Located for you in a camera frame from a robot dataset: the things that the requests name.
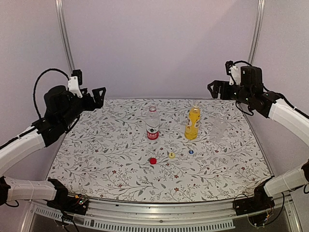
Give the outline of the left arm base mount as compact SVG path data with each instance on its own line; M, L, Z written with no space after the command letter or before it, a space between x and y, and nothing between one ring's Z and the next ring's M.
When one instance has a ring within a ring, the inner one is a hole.
M68 189L56 179L48 179L48 182L54 185L56 195L53 200L46 201L47 206L64 212L74 213L78 215L86 215L89 201L81 194L69 196Z

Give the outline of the yellow juice bottle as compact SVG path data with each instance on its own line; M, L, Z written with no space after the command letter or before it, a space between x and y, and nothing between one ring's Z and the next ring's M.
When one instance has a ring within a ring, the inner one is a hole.
M197 138L200 125L200 106L198 101L193 102L193 106L189 111L188 120L185 126L185 137L188 140Z

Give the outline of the yellow bottle cap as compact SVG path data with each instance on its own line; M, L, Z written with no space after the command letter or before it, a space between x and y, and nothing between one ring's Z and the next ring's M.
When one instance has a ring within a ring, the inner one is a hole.
M169 153L169 158L170 158L170 159L175 158L175 154L174 154L174 153Z

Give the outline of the red bottle cap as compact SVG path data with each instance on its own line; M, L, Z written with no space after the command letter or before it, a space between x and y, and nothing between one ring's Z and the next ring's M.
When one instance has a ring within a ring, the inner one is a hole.
M151 165L154 165L154 164L157 163L157 159L156 159L156 158L150 158L149 163L150 163Z

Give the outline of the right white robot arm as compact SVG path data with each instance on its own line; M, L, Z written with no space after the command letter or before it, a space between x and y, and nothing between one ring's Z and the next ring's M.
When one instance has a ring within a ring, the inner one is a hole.
M242 66L239 80L232 74L235 63L226 64L226 73L230 81L215 80L208 84L211 96L221 100L234 100L248 106L250 112L256 111L269 118L296 135L305 144L309 143L309 117L292 106L283 94L265 89L261 68ZM254 190L250 199L250 207L254 211L261 210L268 199L286 191L293 191L309 183L309 164L289 170L277 177L264 181Z

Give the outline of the red cap water bottle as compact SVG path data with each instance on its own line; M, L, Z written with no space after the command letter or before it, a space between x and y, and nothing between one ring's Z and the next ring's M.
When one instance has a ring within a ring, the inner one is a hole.
M149 140L156 140L159 137L160 119L159 113L155 105L151 105L148 109L146 119L146 135Z

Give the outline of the clear plastic bottle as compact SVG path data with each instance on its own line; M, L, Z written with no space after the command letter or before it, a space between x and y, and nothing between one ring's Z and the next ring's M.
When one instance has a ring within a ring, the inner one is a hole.
M212 143L219 143L224 135L226 127L227 127L227 110L222 109L219 112L217 118L215 119L215 122L211 129L210 141Z

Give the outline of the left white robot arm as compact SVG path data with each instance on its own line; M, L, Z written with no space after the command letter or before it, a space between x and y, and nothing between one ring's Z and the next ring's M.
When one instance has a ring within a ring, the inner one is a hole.
M1 204L16 200L46 200L50 207L62 210L70 208L72 200L68 196L68 189L57 179L17 180L3 174L28 155L52 145L63 134L69 133L82 112L102 108L105 93L105 87L94 89L92 93L84 88L79 97L65 86L56 86L44 95L44 117L0 147Z

